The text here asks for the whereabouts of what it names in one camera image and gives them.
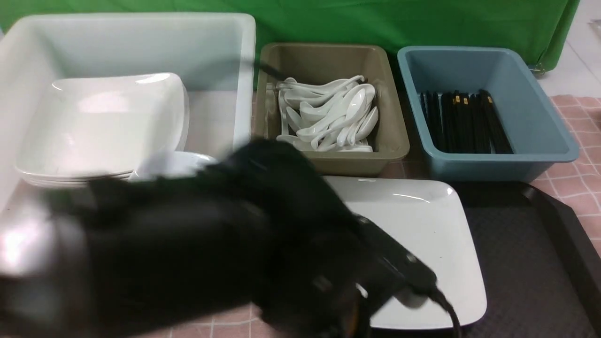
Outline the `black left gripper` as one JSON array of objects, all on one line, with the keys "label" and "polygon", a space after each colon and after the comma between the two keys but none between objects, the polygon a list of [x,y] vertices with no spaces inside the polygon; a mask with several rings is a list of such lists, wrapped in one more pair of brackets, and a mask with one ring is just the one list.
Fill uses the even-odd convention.
[{"label": "black left gripper", "polygon": [[202,171],[223,307],[253,302],[287,338],[354,338],[392,298],[439,302],[431,268],[352,212],[296,148],[255,140]]}]

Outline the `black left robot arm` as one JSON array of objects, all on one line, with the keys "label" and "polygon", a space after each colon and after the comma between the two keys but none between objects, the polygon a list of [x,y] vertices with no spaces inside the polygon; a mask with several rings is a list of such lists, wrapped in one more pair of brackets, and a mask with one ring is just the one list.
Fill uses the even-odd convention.
[{"label": "black left robot arm", "polygon": [[437,277],[288,143],[194,176],[92,180],[1,228],[1,334],[128,338],[253,303],[281,337],[350,338]]}]

